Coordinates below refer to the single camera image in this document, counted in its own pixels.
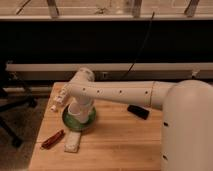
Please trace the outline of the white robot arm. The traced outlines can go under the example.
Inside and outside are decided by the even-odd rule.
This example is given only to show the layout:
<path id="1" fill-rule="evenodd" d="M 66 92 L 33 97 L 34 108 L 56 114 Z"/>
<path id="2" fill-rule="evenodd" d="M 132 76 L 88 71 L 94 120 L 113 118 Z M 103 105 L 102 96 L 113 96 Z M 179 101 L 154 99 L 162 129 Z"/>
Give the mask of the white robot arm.
<path id="1" fill-rule="evenodd" d="M 81 105 L 102 99 L 163 112 L 161 171 L 213 171 L 213 85 L 199 80 L 96 82 L 88 68 L 65 85 Z"/>

